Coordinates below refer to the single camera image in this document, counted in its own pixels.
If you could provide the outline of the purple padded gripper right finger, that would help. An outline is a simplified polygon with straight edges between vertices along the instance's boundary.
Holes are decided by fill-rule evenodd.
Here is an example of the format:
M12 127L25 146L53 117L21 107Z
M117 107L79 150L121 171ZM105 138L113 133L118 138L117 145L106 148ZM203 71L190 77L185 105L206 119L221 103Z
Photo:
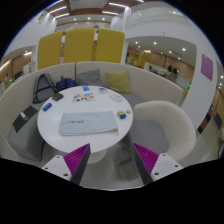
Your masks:
M182 166L166 153L157 154L137 143L132 144L131 151L144 185L182 169Z

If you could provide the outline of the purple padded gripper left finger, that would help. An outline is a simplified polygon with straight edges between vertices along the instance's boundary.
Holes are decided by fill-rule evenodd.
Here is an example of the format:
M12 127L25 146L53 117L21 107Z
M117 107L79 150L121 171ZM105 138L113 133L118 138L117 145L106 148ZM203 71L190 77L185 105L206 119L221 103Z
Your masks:
M56 155L42 169L79 185L90 154L90 145L86 144L65 156Z

